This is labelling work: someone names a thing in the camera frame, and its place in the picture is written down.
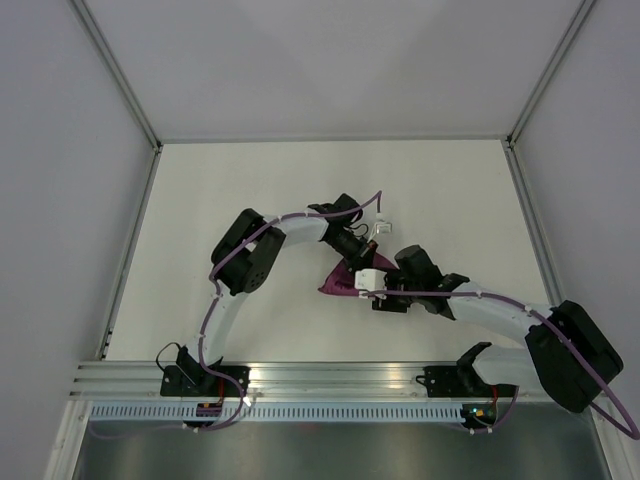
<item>perforated cable channel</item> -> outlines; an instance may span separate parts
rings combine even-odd
[[[237,404],[225,401],[218,420],[233,415]],[[462,404],[438,403],[256,403],[243,409],[243,421],[252,422],[352,422],[352,423],[459,423]],[[95,402],[91,420],[179,420],[205,421],[198,415],[198,402]]]

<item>robotic arm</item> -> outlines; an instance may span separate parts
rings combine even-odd
[[[372,269],[377,243],[347,228],[361,216],[358,203],[346,194],[332,204],[310,205],[295,218],[282,217],[286,222],[244,210],[211,256],[216,272],[211,280],[218,288],[215,309],[210,309],[200,333],[178,353],[179,381],[185,388],[196,395],[209,391],[211,376],[201,362],[214,370],[220,368],[238,310],[247,295],[264,283],[280,250],[319,241],[343,257],[347,270],[355,275],[356,288],[367,291],[366,297],[372,298],[373,310],[406,313],[418,303],[432,314],[481,325],[522,345],[509,349],[479,343],[463,355],[458,373],[470,394],[478,386],[521,385],[529,391],[544,389],[564,408],[581,412],[600,393],[592,376],[557,335],[530,315],[531,310],[560,329],[606,383],[622,370],[616,351],[584,309],[573,302],[565,301],[558,307],[515,308],[522,304],[505,303],[506,297],[481,288],[463,275],[443,275],[418,245],[395,256],[398,269]],[[252,236],[255,239],[247,242]]]

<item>metal frame edge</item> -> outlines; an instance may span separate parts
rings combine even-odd
[[[95,16],[91,12],[91,9],[85,0],[67,0],[67,3],[80,21],[80,25],[91,40],[91,43],[95,47],[103,64],[109,71],[109,74],[122,95],[131,115],[142,129],[145,137],[147,137],[147,140],[151,144],[151,147],[157,151],[162,144],[151,126],[149,118],[143,110],[138,97],[133,92],[131,84],[129,83],[129,80],[127,80],[122,67],[120,67],[118,60],[113,54],[113,51],[111,50],[104,33],[100,29]]]
[[[115,324],[116,316],[120,308],[120,302],[122,301],[124,287],[127,283],[127,277],[129,275],[129,268],[131,267],[131,262],[133,261],[133,255],[138,243],[138,237],[140,236],[140,229],[142,228],[144,215],[147,210],[147,205],[149,204],[149,197],[151,196],[151,190],[153,189],[153,182],[156,177],[156,172],[158,171],[158,165],[160,163],[161,156],[162,146],[160,146],[156,150],[153,155],[153,159],[149,164],[147,179],[145,181],[140,200],[138,201],[138,208],[135,217],[127,235],[124,252],[118,264],[118,273],[113,288],[111,289],[111,293],[109,295],[109,301],[107,303],[108,307],[106,310],[106,319],[104,322],[106,323],[106,327],[102,336],[102,340],[100,341],[98,351],[96,352],[97,358],[103,358],[104,355],[106,355],[109,337],[111,335],[111,330],[113,328],[113,325]]]
[[[415,377],[427,365],[453,362],[248,362],[248,396],[259,402],[393,401],[435,402]],[[70,400],[167,402],[160,395],[162,372],[152,361],[82,362],[74,375]],[[521,402],[548,403],[541,392],[522,392]]]
[[[45,480],[73,478],[92,402],[69,401],[60,422],[45,470]]]
[[[582,0],[580,2],[580,5],[573,14],[569,25],[553,50],[547,65],[538,78],[529,98],[527,98],[527,101],[518,116],[518,119],[511,129],[511,133],[509,134],[511,142],[516,142],[518,138],[520,138],[520,135],[522,135],[531,115],[540,103],[547,87],[558,73],[560,66],[567,57],[571,47],[574,45],[576,38],[582,31],[582,27],[585,25],[597,2],[598,0]]]
[[[291,143],[291,142],[377,142],[394,140],[500,140],[504,133],[487,134],[439,134],[414,132],[409,134],[389,135],[253,135],[229,137],[197,137],[197,138],[167,138],[165,144],[191,145],[199,143]]]
[[[597,399],[597,403],[610,415],[616,418],[617,410],[613,406],[611,400],[601,396]],[[636,480],[640,478],[640,464],[635,459],[633,452],[633,442],[625,437],[617,429],[609,425],[603,417],[598,415],[595,410],[591,410],[591,418],[593,420],[602,454],[606,459],[611,473],[612,480]]]
[[[540,221],[540,215],[538,214],[533,199],[524,166],[511,142],[506,139],[503,140],[502,147],[507,159],[509,171],[511,172],[516,195],[520,202],[522,215],[524,216],[527,230],[529,231],[529,237],[533,245],[533,251],[536,256],[538,268],[540,269],[540,274],[542,275],[542,282],[547,292],[547,297],[550,303],[557,305],[561,303],[564,298],[562,284],[553,262],[549,243],[544,233],[542,222]]]

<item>black mounting bracket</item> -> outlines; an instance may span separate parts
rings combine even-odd
[[[428,365],[424,375],[416,381],[427,389],[429,398],[492,398],[493,388],[501,398],[513,397],[514,385],[487,385],[473,369],[473,362],[480,352],[491,346],[480,342],[465,352],[455,365]]]
[[[249,372],[245,365],[215,365],[213,370],[235,378],[242,388],[249,386]],[[160,396],[162,397],[218,397],[220,396],[220,382],[226,380],[214,375],[206,374],[203,381],[195,383],[187,377],[178,365],[169,365],[164,369]],[[224,397],[238,398],[240,392],[229,382],[224,385]]]

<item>purple cable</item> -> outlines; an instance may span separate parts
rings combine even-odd
[[[105,435],[103,433],[96,432],[94,428],[94,422],[87,423],[87,431],[89,435],[97,438],[98,440],[123,440],[125,438],[135,437],[136,435],[140,435],[148,432],[158,432],[160,430],[182,430],[184,427],[182,423],[170,423],[168,425],[156,425],[155,427],[145,428],[140,430],[134,430],[131,432],[118,433],[115,435]]]
[[[368,293],[370,295],[396,295],[401,297],[476,297],[478,296],[476,292],[408,292],[408,291],[401,291],[401,290],[376,290]],[[514,300],[513,298],[505,297],[504,295],[499,295],[497,293],[482,292],[481,297],[498,300],[500,302],[516,307],[520,310],[525,310],[526,308],[526,305],[524,303]],[[598,372],[596,372],[593,369],[593,367],[589,365],[589,362],[585,360],[582,354],[571,343],[571,341],[566,337],[566,335],[562,333],[558,327],[556,327],[551,321],[545,318],[544,315],[542,315],[541,313],[535,310],[531,310],[529,314],[535,317],[537,320],[539,320],[540,323],[546,326],[549,330],[551,330],[554,333],[554,335],[556,335],[560,339],[562,344],[565,347],[567,347],[567,350],[571,352],[571,355],[573,355],[573,357],[578,361],[580,366],[586,370],[586,372],[591,376],[591,378],[593,378],[593,380],[602,389],[605,395],[609,397],[609,400],[611,400],[611,402],[616,407],[618,412],[620,412],[620,415],[622,415],[622,418],[624,418],[624,421],[627,423],[627,427],[622,425],[620,422],[618,422],[615,418],[613,418],[611,415],[609,415],[607,412],[605,412],[602,408],[600,408],[595,403],[591,403],[591,408],[593,408],[596,412],[602,415],[609,423],[611,423],[611,425],[616,427],[618,430],[620,430],[622,433],[627,435],[629,438],[632,438],[633,440],[640,440],[640,430],[638,430],[638,427],[636,426],[635,422],[631,418],[631,415],[629,414],[627,409],[624,407],[624,405],[622,405],[622,402],[620,401],[620,399],[616,396],[615,393],[613,393],[613,391],[609,388],[609,385],[607,385],[607,383],[602,379],[602,377],[598,375]],[[509,411],[507,411],[507,413],[503,415],[503,418],[507,417],[507,414],[509,413]]]
[[[496,421],[496,423],[491,425],[491,427],[474,428],[473,429],[473,433],[474,434],[476,434],[476,433],[491,433],[491,432],[489,432],[490,429],[493,431],[496,428],[498,428],[499,426],[501,426],[504,422],[506,422],[507,419],[513,413],[513,407],[516,404],[516,400],[518,398],[518,393],[519,392],[520,392],[520,387],[516,387],[516,391],[513,392],[513,397],[511,397],[511,402],[509,402],[509,406],[507,407],[507,411],[502,414],[502,416]]]
[[[267,229],[273,227],[274,225],[277,225],[280,222],[284,222],[284,221],[289,220],[291,218],[300,218],[300,217],[332,218],[332,217],[341,217],[343,215],[350,215],[352,213],[356,213],[356,212],[359,212],[361,210],[364,210],[366,207],[371,205],[376,200],[377,200],[377,210],[378,210],[378,213],[380,213],[380,202],[381,202],[381,199],[382,199],[382,190],[378,191],[378,193],[376,193],[373,197],[371,197],[369,200],[364,202],[362,205],[360,205],[358,207],[351,208],[349,210],[344,210],[342,212],[324,213],[324,214],[323,213],[313,213],[313,212],[297,212],[297,213],[288,213],[286,215],[282,215],[280,217],[276,217],[273,220],[271,220],[270,222],[267,222],[266,224],[264,224],[258,230],[256,230],[246,240],[244,240],[240,245],[238,245],[236,248],[234,248],[229,253],[229,255],[224,257],[220,262],[218,262],[213,267],[213,269],[211,270],[211,273],[209,274],[209,280],[214,284],[214,286],[216,288],[217,297],[214,298],[213,301],[211,302],[211,305],[209,306],[209,310],[207,311],[207,314],[205,315],[204,320],[202,322],[202,326],[200,327],[200,340],[198,340],[198,360],[200,362],[200,366],[202,367],[202,369],[205,372],[207,372],[208,374],[213,375],[215,377],[218,377],[218,378],[221,378],[221,379],[224,379],[224,380],[227,380],[227,381],[231,382],[233,384],[233,386],[236,387],[236,389],[238,390],[238,393],[240,395],[240,401],[238,403],[238,408],[236,408],[235,412],[233,412],[233,415],[231,415],[224,422],[222,422],[220,424],[211,425],[209,427],[202,427],[200,430],[203,430],[203,431],[220,430],[221,428],[225,428],[225,427],[228,427],[229,425],[231,425],[231,423],[233,423],[233,421],[238,417],[238,415],[240,415],[240,411],[242,410],[242,405],[243,405],[243,399],[244,399],[245,394],[246,394],[244,389],[242,388],[242,385],[240,385],[240,383],[235,378],[233,378],[233,377],[231,377],[229,375],[226,375],[224,373],[216,372],[215,370],[212,370],[211,368],[209,368],[207,366],[205,360],[204,360],[204,355],[203,355],[203,352],[202,352],[203,343],[204,343],[204,332],[207,330],[207,325],[209,324],[209,321],[211,320],[211,315],[213,314],[213,311],[216,308],[216,305],[218,304],[218,299],[220,298],[220,294],[222,292],[222,289],[220,288],[220,284],[216,280],[216,275],[218,274],[218,272],[227,263],[229,263],[229,261],[233,257],[235,257],[239,252],[241,252],[247,245],[249,245],[251,242],[253,242],[255,239],[257,239]]]

